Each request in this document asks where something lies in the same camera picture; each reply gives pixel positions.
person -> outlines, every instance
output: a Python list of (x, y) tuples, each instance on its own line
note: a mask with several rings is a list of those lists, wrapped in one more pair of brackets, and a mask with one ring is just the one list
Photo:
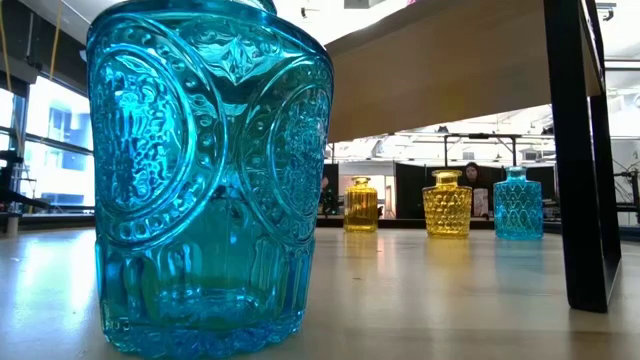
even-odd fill
[[(482, 177), (482, 173), (480, 172), (480, 167), (478, 166), (478, 164), (474, 162), (470, 162), (464, 167), (463, 176), (460, 178), (460, 185), (468, 186), (472, 189), (472, 198), (471, 198), (471, 214), (472, 215), (473, 215), (474, 200), (475, 200), (473, 198), (473, 196), (475, 196), (473, 190), (476, 190), (476, 189), (487, 189), (488, 198), (489, 198), (489, 204), (487, 204), (488, 210), (489, 211), (493, 210), (493, 186), (489, 184), (487, 181), (485, 181), (485, 179)], [(480, 214), (480, 215), (485, 217), (489, 216), (488, 213)]]

yellow glass bottle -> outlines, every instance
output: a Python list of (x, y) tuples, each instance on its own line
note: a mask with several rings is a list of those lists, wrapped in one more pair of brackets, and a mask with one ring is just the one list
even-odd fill
[(370, 178), (352, 180), (354, 185), (344, 196), (344, 229), (375, 232), (378, 230), (378, 192), (369, 186)]
[(458, 186), (458, 170), (433, 172), (436, 186), (422, 189), (429, 236), (465, 238), (471, 221), (471, 188)]

table surface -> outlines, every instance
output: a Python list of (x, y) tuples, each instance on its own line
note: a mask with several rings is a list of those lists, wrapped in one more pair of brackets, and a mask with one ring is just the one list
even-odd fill
[[(560, 237), (318, 229), (302, 331), (244, 359), (640, 359), (640, 246), (608, 315), (570, 310)], [(0, 240), (0, 359), (130, 359), (100, 330), (93, 229)]]

turquoise glass jar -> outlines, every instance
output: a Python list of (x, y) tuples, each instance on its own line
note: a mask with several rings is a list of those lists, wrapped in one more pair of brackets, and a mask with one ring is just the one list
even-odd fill
[(136, 0), (91, 25), (102, 327), (145, 358), (300, 328), (333, 70), (271, 0)]
[(506, 169), (507, 180), (493, 186), (496, 236), (501, 239), (528, 240), (543, 236), (542, 187), (528, 181), (527, 169)]

shelf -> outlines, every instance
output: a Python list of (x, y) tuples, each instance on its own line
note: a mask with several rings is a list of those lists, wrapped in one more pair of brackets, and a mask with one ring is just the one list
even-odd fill
[[(588, 95), (601, 73), (587, 17)], [(423, 0), (327, 44), (329, 142), (549, 104), (543, 0)]]

